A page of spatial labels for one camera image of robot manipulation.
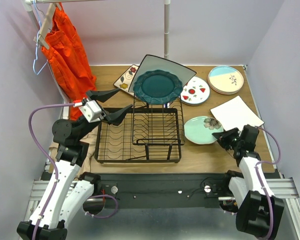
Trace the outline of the flower square plate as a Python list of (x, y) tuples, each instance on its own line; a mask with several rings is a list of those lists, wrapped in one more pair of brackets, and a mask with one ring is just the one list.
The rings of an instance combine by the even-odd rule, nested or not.
[(134, 96), (133, 92), (129, 92), (130, 85), (133, 81), (133, 78), (138, 70), (138, 65), (131, 65), (114, 83), (113, 86), (120, 89), (121, 91)]

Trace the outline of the teal rimmed plate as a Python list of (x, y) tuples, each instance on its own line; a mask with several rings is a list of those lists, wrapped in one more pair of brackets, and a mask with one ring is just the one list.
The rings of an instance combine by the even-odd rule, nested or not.
[(183, 83), (175, 74), (157, 69), (140, 75), (132, 90), (142, 102), (149, 105), (165, 105), (180, 96)]

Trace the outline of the large white square plate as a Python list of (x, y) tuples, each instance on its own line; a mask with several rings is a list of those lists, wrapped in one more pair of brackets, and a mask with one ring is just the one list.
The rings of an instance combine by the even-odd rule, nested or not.
[(129, 93), (134, 92), (133, 87), (139, 76), (141, 76), (145, 72), (155, 71), (155, 70), (162, 70), (176, 75), (179, 78), (179, 80), (182, 82), (183, 86), (185, 86), (185, 84), (197, 74), (196, 71), (177, 62), (159, 56), (146, 54), (143, 60), (141, 61), (132, 79), (132, 82), (130, 83), (128, 92)]

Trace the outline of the watermelon round plate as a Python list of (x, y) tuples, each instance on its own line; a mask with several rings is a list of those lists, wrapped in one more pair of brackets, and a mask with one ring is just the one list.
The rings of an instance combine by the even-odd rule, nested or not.
[(201, 105), (210, 97), (210, 86), (202, 78), (194, 76), (183, 87), (180, 100), (186, 105)]

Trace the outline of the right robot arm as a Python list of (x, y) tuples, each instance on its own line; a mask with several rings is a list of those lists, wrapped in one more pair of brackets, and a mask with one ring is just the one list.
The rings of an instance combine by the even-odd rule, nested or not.
[(274, 240), (277, 236), (285, 204), (275, 196), (262, 170), (264, 161), (255, 151), (259, 126), (244, 125), (215, 132), (213, 136), (226, 151), (233, 151), (240, 172), (228, 171), (220, 183), (220, 191), (233, 195), (237, 203), (236, 229), (259, 240)]

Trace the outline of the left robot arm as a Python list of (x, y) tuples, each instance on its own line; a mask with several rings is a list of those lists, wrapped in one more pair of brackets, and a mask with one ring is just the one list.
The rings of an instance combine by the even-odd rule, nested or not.
[(102, 193), (100, 176), (91, 172), (84, 172), (79, 177), (74, 190), (70, 187), (88, 154), (89, 144), (82, 138), (101, 123), (120, 125), (132, 109), (128, 105), (116, 112), (108, 112), (100, 105), (118, 92), (118, 89), (89, 90), (86, 98), (69, 103), (82, 114), (77, 120), (58, 119), (54, 122), (53, 142), (58, 148), (56, 159), (50, 161), (52, 176), (29, 220), (21, 221), (17, 227), (21, 239), (64, 240), (71, 221), (86, 200), (109, 198), (116, 201), (112, 195)]

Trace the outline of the grey square plate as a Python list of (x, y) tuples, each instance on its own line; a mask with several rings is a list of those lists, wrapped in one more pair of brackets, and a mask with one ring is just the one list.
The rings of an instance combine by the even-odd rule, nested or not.
[(245, 125), (260, 127), (265, 122), (261, 120), (242, 100), (240, 96), (210, 109), (225, 131), (238, 128), (241, 131)]

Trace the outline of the blue and cream round plate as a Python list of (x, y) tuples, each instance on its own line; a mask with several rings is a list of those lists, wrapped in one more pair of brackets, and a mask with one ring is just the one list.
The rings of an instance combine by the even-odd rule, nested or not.
[(219, 94), (222, 94), (222, 95), (234, 95), (234, 94), (237, 94), (239, 91), (240, 91), (240, 89), (239, 90), (237, 90), (237, 91), (234, 91), (234, 92), (225, 92), (225, 91), (221, 91), (221, 90), (218, 90), (218, 89), (216, 89), (214, 86), (212, 86), (212, 85), (209, 85), (210, 86), (210, 88), (212, 88), (215, 92), (217, 92), (217, 93), (219, 93)]

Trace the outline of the mint green flower plate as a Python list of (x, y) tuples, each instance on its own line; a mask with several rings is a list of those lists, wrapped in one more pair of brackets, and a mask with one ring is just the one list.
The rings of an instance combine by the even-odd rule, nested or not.
[(184, 124), (185, 137), (197, 145), (209, 145), (217, 141), (213, 133), (222, 133), (222, 124), (213, 117), (197, 116)]

